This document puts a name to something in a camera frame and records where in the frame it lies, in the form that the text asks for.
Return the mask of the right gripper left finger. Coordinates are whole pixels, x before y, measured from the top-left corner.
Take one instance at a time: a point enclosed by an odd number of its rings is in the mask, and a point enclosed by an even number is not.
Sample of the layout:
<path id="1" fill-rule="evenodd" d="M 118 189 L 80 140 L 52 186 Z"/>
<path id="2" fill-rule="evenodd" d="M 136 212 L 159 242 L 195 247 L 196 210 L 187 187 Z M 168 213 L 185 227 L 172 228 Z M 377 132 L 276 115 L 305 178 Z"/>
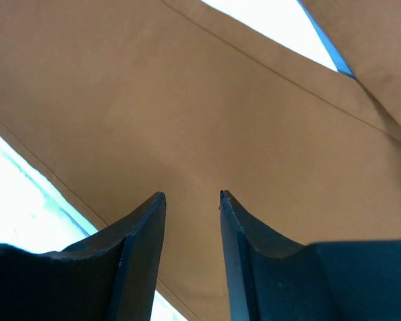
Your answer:
<path id="1" fill-rule="evenodd" d="M 165 219 L 158 192 L 61 251 L 0 243 L 0 320 L 149 320 Z"/>

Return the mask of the brown trousers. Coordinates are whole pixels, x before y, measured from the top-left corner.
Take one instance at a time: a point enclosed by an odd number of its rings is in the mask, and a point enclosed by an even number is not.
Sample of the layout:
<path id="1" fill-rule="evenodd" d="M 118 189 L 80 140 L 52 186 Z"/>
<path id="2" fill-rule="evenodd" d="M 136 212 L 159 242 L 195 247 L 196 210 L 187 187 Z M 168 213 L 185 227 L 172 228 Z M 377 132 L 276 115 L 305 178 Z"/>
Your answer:
<path id="1" fill-rule="evenodd" d="M 158 287 L 229 320 L 226 189 L 300 243 L 401 239 L 401 1 L 304 1 L 352 74 L 202 1 L 0 1 L 0 135 L 96 227 L 162 191 Z"/>

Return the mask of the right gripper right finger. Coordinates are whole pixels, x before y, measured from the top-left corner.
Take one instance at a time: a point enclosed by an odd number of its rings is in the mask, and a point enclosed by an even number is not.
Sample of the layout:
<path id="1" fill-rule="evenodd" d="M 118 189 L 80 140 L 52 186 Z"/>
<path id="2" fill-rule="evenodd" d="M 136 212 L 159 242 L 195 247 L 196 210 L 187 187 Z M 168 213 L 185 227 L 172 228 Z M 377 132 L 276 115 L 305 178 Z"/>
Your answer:
<path id="1" fill-rule="evenodd" d="M 232 320 L 401 320 L 401 240 L 302 245 L 220 194 Z"/>

